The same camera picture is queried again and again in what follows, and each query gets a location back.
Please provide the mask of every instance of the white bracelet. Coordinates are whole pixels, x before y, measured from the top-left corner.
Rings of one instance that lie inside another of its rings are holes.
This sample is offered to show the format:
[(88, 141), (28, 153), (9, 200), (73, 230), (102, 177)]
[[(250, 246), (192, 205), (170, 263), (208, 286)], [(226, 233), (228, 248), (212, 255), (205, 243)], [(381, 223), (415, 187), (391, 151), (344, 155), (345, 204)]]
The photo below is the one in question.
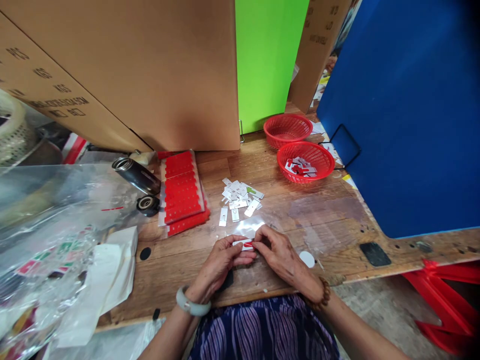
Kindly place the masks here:
[(185, 296), (185, 291), (187, 291), (188, 288), (189, 286), (185, 285), (184, 287), (179, 288), (178, 291), (176, 292), (176, 303), (178, 304), (178, 306), (183, 311), (193, 316), (207, 315), (208, 312), (210, 311), (210, 308), (212, 307), (212, 302), (209, 301), (208, 304), (197, 304), (197, 303), (191, 302)]

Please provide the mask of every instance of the white round sticker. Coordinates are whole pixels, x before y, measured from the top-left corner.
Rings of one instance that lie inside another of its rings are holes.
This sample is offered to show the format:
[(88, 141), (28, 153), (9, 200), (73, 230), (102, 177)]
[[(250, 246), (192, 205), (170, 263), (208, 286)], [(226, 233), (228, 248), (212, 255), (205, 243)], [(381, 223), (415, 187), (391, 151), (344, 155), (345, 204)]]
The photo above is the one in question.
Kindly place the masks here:
[(302, 251), (300, 253), (300, 259), (311, 269), (315, 266), (315, 259), (308, 251)]

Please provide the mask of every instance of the striped fabric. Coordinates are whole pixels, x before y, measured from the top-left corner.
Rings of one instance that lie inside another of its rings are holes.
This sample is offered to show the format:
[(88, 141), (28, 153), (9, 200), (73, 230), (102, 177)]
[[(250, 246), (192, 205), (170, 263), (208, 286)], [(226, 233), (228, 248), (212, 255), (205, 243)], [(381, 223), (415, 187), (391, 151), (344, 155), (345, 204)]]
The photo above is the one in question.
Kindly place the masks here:
[(331, 333), (298, 295), (212, 309), (198, 326), (193, 359), (339, 359)]

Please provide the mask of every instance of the beaded bracelet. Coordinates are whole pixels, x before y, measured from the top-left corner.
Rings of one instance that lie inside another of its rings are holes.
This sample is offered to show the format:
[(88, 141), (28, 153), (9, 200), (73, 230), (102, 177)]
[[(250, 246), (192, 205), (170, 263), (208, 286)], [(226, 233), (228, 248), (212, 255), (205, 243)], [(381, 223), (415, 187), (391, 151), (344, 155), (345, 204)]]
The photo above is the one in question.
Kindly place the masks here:
[(303, 297), (303, 299), (305, 300), (307, 305), (310, 306), (312, 309), (317, 310), (317, 311), (322, 311), (322, 306), (321, 305), (327, 306), (329, 304), (329, 301), (330, 301), (330, 284), (323, 277), (319, 276), (318, 278), (320, 279), (321, 283), (323, 284), (323, 296), (322, 296), (320, 302), (314, 303), (314, 302), (310, 301), (309, 299), (307, 299), (305, 296)]

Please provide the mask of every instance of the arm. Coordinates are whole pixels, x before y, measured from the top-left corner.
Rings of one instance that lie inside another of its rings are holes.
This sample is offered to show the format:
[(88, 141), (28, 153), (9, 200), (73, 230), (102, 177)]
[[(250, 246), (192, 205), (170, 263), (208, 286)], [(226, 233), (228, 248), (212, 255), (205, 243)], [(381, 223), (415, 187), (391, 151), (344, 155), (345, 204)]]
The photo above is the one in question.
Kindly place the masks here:
[[(267, 239), (268, 248), (262, 241)], [(252, 243), (270, 267), (288, 284), (314, 304), (320, 304), (324, 286), (300, 259), (290, 240), (284, 234), (262, 225)], [(332, 291), (322, 314), (332, 326), (335, 335), (351, 359), (408, 359), (395, 345), (365, 323)]]
[(330, 301), (322, 307), (324, 318), (352, 360), (408, 359), (398, 347), (371, 328), (333, 291)]
[[(200, 269), (198, 276), (185, 291), (185, 296), (196, 304), (207, 304), (225, 281), (229, 270), (237, 265), (251, 264), (257, 254), (242, 251), (246, 237), (230, 235), (218, 240)], [(195, 331), (199, 317), (190, 315), (175, 305), (165, 323), (138, 358), (139, 360), (180, 359)]]

